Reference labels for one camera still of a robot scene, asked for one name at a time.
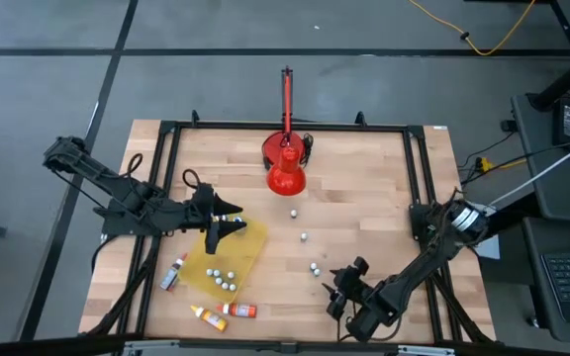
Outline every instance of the wooden tabletop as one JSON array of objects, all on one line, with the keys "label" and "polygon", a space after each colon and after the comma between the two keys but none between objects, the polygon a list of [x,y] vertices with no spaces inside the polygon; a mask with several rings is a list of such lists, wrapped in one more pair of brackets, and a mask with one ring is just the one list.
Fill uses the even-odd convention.
[{"label": "wooden tabletop", "polygon": [[[159,123],[134,121],[121,171],[140,152],[144,160],[134,176],[147,179]],[[425,132],[436,195],[443,201],[459,186],[450,138],[445,127],[425,127]],[[161,243],[146,336],[333,342],[336,322],[325,312],[328,293],[321,286],[322,282],[333,284],[329,270],[345,267],[359,255],[370,265],[364,280],[375,284],[400,272],[419,254],[410,233],[411,194],[399,133],[310,132],[314,146],[305,168],[307,188],[289,198],[272,193],[265,184],[260,148],[269,134],[255,130],[182,130],[170,191],[174,200],[192,195],[181,179],[182,171],[192,168],[203,182],[215,186],[222,199],[242,206],[246,215],[268,226],[263,249],[237,297],[238,302],[258,305],[257,318],[228,316],[229,327],[220,333],[190,310],[192,304],[213,310],[217,301],[181,282],[173,292],[159,288],[170,265],[189,251],[197,238],[195,231],[178,231]],[[169,146],[170,137],[162,155],[159,186]],[[421,195],[425,197],[416,142],[413,151]],[[292,209],[298,211],[295,220],[290,218]],[[303,231],[309,234],[306,243],[300,241]],[[122,236],[100,252],[80,331],[95,326],[123,292],[134,240],[133,236]],[[311,262],[324,271],[320,277],[309,272]],[[457,299],[481,330],[494,337],[476,257],[463,250],[449,265]],[[441,296],[438,299],[444,336],[449,338],[445,304]],[[139,305],[137,295],[128,330],[135,329]],[[345,311],[347,315],[352,315],[350,308]],[[381,326],[375,336],[391,331]],[[346,334],[344,322],[341,334]],[[423,285],[413,292],[400,331],[391,341],[432,342]]]}]

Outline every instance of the red lamp shade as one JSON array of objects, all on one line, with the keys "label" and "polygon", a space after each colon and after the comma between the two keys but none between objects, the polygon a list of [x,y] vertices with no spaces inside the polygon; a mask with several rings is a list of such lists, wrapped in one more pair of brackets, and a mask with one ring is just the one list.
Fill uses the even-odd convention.
[{"label": "red lamp shade", "polygon": [[301,153],[292,146],[281,149],[279,160],[267,172],[267,186],[274,193],[293,196],[305,189],[307,180],[300,166]]}]

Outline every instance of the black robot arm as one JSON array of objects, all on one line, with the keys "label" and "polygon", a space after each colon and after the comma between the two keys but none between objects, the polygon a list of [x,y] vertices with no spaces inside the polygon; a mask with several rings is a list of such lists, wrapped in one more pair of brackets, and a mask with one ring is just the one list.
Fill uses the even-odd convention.
[{"label": "black robot arm", "polygon": [[[79,174],[112,197],[108,208],[95,208],[94,212],[105,219],[103,233],[108,235],[157,235],[179,229],[205,230],[206,252],[213,254],[219,240],[231,232],[245,227],[245,222],[217,222],[213,216],[240,213],[241,207],[224,202],[213,186],[199,181],[192,170],[184,171],[184,182],[195,189],[193,197],[175,202],[168,193],[151,183],[131,176],[142,162],[137,154],[131,160],[128,172],[118,174],[95,160],[78,137],[59,137],[46,151],[44,166],[51,171]],[[190,184],[186,174],[196,180]]]},{"label": "black robot arm", "polygon": [[[360,280],[368,271],[368,264],[362,257],[357,257],[353,266],[331,270],[335,274],[335,289],[324,285],[330,292],[331,300],[327,312],[334,319],[340,320],[348,300],[361,305],[359,311],[346,324],[349,334],[358,341],[366,342],[371,339],[380,323],[391,326],[398,322],[408,307],[413,290],[425,279],[435,275],[435,271],[454,258],[464,246],[480,242],[488,225],[483,213],[463,200],[452,199],[444,205],[433,204],[422,214],[420,220],[423,229],[431,234],[430,243],[399,274],[389,276],[371,287]],[[462,309],[456,309],[462,320],[469,320]],[[466,329],[476,331],[477,328],[472,324],[466,324]]]}]

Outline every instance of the gray floor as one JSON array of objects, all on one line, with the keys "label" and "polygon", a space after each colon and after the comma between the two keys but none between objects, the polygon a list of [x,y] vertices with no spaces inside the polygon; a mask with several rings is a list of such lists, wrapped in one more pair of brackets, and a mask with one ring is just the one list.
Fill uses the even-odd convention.
[{"label": "gray floor", "polygon": [[[496,43],[523,5],[422,0],[462,24],[475,42]],[[570,19],[570,1],[562,1]],[[113,47],[127,0],[0,0],[0,46]],[[465,48],[407,1],[141,0],[127,47]],[[567,48],[547,6],[536,6],[508,48]],[[0,341],[16,337],[28,293],[61,203],[64,183],[41,168],[57,135],[85,135],[108,57],[0,57]],[[541,90],[567,59],[382,57],[124,57],[94,156],[118,168],[133,119],[277,120],[279,70],[296,71],[295,114],[321,122],[447,125],[457,159],[504,135],[512,95]],[[502,161],[522,152],[513,137],[489,152]],[[470,185],[486,202],[528,175],[519,166]],[[90,280],[100,219],[79,199],[38,337],[74,335]],[[497,336],[507,344],[564,350],[527,327],[528,291],[486,282]],[[191,351],[195,354],[210,351]]]}]

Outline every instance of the black metal frame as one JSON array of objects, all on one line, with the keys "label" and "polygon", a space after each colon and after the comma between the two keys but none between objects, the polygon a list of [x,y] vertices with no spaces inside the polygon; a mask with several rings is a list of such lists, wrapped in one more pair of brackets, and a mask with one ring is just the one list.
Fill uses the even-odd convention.
[{"label": "black metal frame", "polygon": [[[164,141],[166,140],[167,134],[174,129],[174,135],[171,145],[171,153],[169,155],[168,166],[166,168],[166,177],[164,179],[164,190],[167,190],[170,187],[170,183],[172,181],[172,167],[174,167],[178,146],[179,146],[179,139],[180,133],[183,129],[200,129],[200,130],[207,130],[207,129],[226,129],[226,130],[266,130],[266,131],[278,131],[282,130],[281,123],[239,123],[239,122],[203,122],[200,121],[199,115],[193,111],[192,113],[192,120],[191,121],[184,121],[184,122],[169,122],[163,121],[160,124],[160,130],[157,138],[157,144],[155,146],[155,154],[153,157],[153,163],[151,167],[151,173],[149,179],[154,179],[157,175],[157,168],[159,167],[159,159],[161,156],[161,151],[164,145]],[[396,133],[401,134],[404,143],[404,149],[406,154],[406,163],[408,167],[408,178],[409,184],[411,188],[411,195],[413,204],[420,204],[421,197],[419,191],[419,183],[417,178],[417,172],[415,169],[415,157],[413,155],[413,148],[411,137],[414,137],[417,140],[418,146],[420,148],[420,161],[422,164],[422,169],[424,172],[424,180],[427,187],[427,198],[429,201],[433,201],[435,199],[434,196],[434,185],[432,181],[432,176],[430,173],[429,161],[428,161],[428,151],[426,149],[426,137],[424,135],[424,129],[421,126],[382,126],[382,125],[367,125],[363,119],[363,115],[358,115],[356,117],[355,124],[320,124],[320,123],[300,123],[295,122],[292,123],[292,130],[296,131],[305,131],[305,132],[312,132],[312,131],[325,131],[325,132],[376,132],[376,133]],[[159,252],[159,238],[155,238],[153,240],[153,244],[156,246],[153,253],[153,258],[156,260],[157,253]],[[139,256],[142,255],[143,244],[136,243],[134,247],[134,255]],[[139,260],[134,257],[132,258],[132,265],[130,266],[130,275],[132,275],[132,271],[136,271],[138,266],[140,265]],[[443,268],[441,270],[441,275],[443,277],[443,281],[446,283],[446,287],[450,290],[452,288],[451,285],[451,276],[449,272],[449,268]],[[147,277],[148,283],[144,283],[144,288],[142,289],[142,301],[140,305],[139,315],[138,315],[138,323],[136,328],[136,333],[140,334],[144,332],[144,323],[147,317],[148,312],[148,303],[150,301],[150,295],[152,293],[152,278],[154,276],[154,270],[150,271],[150,275]],[[440,315],[437,308],[437,299],[436,294],[434,291],[434,285],[432,280],[428,279],[427,283],[427,299],[428,299],[428,310],[430,313],[430,324],[432,329],[432,335],[434,342],[443,341],[443,334],[441,328],[441,320]],[[458,325],[458,321],[450,315],[450,324],[452,326],[452,336],[453,340],[459,341],[461,340],[461,333],[460,327]],[[126,311],[121,319],[119,324],[118,332],[126,332],[126,325],[127,325],[127,318],[128,318],[128,311]],[[220,344],[220,341],[216,340],[202,340],[201,342],[205,342],[210,344],[213,341],[213,345]],[[249,342],[251,344],[256,344],[257,348],[259,349],[281,349],[282,342],[278,341],[244,341]],[[357,346],[351,345],[347,348],[342,348],[342,345],[348,345],[348,343],[341,343],[339,347],[338,343],[336,342],[327,342],[327,343],[314,343],[315,349],[320,350],[321,345],[325,345],[327,351],[336,351],[336,350],[361,350],[366,351],[370,349],[371,344],[355,344]]]}]

